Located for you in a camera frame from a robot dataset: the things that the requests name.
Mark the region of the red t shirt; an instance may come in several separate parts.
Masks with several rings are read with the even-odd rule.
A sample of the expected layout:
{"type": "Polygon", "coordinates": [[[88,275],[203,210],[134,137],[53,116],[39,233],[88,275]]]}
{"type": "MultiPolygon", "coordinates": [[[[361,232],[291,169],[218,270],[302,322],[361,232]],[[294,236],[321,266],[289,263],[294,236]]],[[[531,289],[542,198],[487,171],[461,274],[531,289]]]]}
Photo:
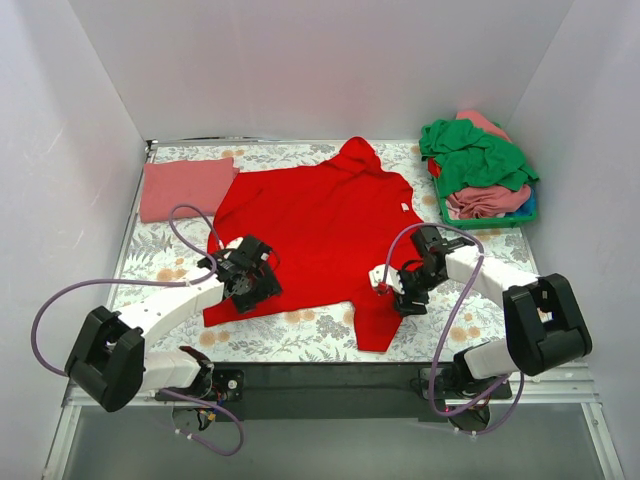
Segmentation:
{"type": "Polygon", "coordinates": [[[278,254],[282,287],[250,317],[349,302],[359,349],[386,351],[402,322],[391,295],[379,295],[368,273],[391,258],[396,268],[416,252],[396,235],[419,218],[413,189],[386,172],[373,147],[349,139],[316,166],[244,172],[233,181],[214,218],[225,243],[252,235],[278,254]]]}

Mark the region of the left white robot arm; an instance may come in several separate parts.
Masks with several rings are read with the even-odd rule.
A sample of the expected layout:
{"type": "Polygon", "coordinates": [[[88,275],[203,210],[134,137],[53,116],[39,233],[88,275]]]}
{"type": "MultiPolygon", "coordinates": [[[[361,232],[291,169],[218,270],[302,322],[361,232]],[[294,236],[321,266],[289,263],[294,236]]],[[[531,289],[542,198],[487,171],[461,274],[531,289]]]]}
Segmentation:
{"type": "Polygon", "coordinates": [[[282,288],[269,264],[273,250],[248,235],[231,247],[204,257],[179,287],[111,311],[89,312],[64,371],[104,410],[115,412],[137,394],[170,389],[193,400],[214,391],[214,364],[192,347],[154,352],[152,346],[172,329],[204,310],[229,303],[245,314],[282,288]]]}

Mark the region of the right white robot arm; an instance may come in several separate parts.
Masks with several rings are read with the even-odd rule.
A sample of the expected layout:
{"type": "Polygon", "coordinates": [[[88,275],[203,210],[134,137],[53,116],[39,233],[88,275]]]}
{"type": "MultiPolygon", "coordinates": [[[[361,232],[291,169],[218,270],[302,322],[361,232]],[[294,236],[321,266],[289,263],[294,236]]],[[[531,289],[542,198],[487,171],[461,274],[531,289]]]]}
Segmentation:
{"type": "Polygon", "coordinates": [[[426,311],[429,294],[447,281],[475,291],[503,312],[505,336],[455,354],[450,365],[432,366],[431,390],[464,397],[484,394],[496,381],[519,372],[533,377],[589,355],[593,342],[569,280],[539,276],[490,257],[481,242],[457,229],[441,236],[441,225],[418,223],[402,230],[417,257],[394,269],[384,264],[376,285],[390,289],[401,316],[426,311]]]}

